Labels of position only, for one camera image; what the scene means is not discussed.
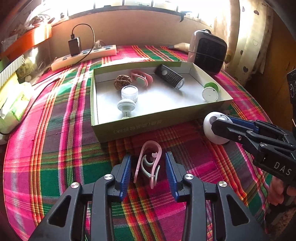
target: pink plastic clip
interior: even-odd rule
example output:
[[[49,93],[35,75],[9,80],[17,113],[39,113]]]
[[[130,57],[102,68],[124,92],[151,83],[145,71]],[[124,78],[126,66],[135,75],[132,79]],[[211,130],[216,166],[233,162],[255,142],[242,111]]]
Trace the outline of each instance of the pink plastic clip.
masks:
[[[146,150],[151,150],[153,152],[152,159],[154,159],[154,160],[152,163],[147,162],[146,155],[143,155]],[[137,176],[138,176],[138,172],[139,172],[140,165],[141,165],[143,173],[145,174],[145,176],[149,177],[149,179],[150,179],[151,189],[154,188],[154,186],[157,183],[157,175],[158,175],[158,171],[160,168],[160,166],[157,167],[157,164],[158,164],[159,159],[161,157],[161,153],[162,153],[161,146],[157,142],[146,141],[144,143],[141,153],[140,153],[140,156],[139,156],[139,160],[138,160],[138,164],[137,164],[137,168],[136,168],[136,173],[135,173],[135,178],[133,180],[134,183],[136,183],[136,181],[137,181]],[[143,162],[145,162],[148,166],[153,165],[152,169],[151,169],[151,174],[148,173],[146,170],[144,170]]]
[[[151,84],[153,82],[153,78],[151,75],[148,75],[138,69],[134,69],[131,71],[131,79],[132,81],[137,81],[144,86],[148,86],[148,84]]]

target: white power strip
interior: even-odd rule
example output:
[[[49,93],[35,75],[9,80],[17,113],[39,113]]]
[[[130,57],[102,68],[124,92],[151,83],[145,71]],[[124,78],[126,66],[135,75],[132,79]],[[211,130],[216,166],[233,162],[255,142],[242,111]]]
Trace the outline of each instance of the white power strip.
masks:
[[[51,68],[53,71],[55,71],[65,66],[75,64],[79,61],[79,59],[82,59],[85,55],[87,55],[89,51],[90,49],[87,49],[87,50],[83,50],[80,54],[75,56],[66,55],[64,57],[58,58],[52,63]],[[117,54],[116,45],[108,45],[100,49],[92,50],[90,54],[83,59],[83,61],[87,61],[95,58],[107,57],[107,56],[114,56],[116,54]]]

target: bed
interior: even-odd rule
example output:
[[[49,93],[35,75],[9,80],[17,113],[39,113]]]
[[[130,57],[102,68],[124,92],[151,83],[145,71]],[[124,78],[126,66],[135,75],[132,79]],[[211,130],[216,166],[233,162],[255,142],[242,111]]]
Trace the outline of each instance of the bed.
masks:
[[[133,61],[186,61],[183,52],[166,47],[122,46],[118,54],[50,71],[35,85],[42,91],[28,116],[10,137],[4,161],[4,198],[9,223],[22,240],[74,181],[95,182],[109,173],[126,152],[139,155],[147,140],[158,142],[163,153],[172,151],[178,163],[203,181],[230,184],[251,213],[262,222],[271,176],[252,164],[240,144],[216,145],[207,140],[202,120],[98,143],[90,124],[90,83],[94,68]],[[221,71],[215,80],[232,96],[226,114],[248,120],[270,121],[260,105],[233,78]],[[160,160],[164,167],[164,158]],[[182,237],[185,203],[170,193],[164,168],[151,190],[145,178],[130,182],[128,195],[112,206],[116,240],[169,240]],[[86,240],[90,209],[87,212]],[[207,216],[207,236],[212,237]]]

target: cardboard box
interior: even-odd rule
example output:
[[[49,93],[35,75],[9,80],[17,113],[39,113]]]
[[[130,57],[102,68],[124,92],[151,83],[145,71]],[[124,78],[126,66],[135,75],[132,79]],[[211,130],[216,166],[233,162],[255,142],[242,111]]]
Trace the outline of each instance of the cardboard box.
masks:
[[[157,66],[165,65],[185,78],[180,90],[176,90],[154,74]],[[114,88],[114,80],[120,74],[130,75],[132,69],[140,69],[153,77],[147,88],[139,89],[136,108],[131,118],[121,119],[117,109],[121,92]],[[207,103],[201,91],[208,82],[219,87],[216,102]],[[151,61],[111,65],[94,69],[91,80],[91,125],[99,142],[107,142],[162,127],[203,118],[212,111],[223,111],[232,97],[208,74],[193,63]]]

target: finger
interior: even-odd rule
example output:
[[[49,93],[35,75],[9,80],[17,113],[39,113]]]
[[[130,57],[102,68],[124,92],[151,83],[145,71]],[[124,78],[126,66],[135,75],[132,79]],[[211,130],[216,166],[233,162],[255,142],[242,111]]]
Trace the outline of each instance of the finger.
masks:
[[[269,192],[268,193],[268,197],[267,197],[268,201],[273,204],[273,205],[278,205],[279,203],[283,203],[284,201],[284,196],[277,194],[276,192]]]
[[[277,177],[272,177],[269,192],[276,192],[277,194],[283,194],[284,192],[284,182]]]
[[[296,196],[296,188],[289,186],[287,189],[287,194],[289,196]]]

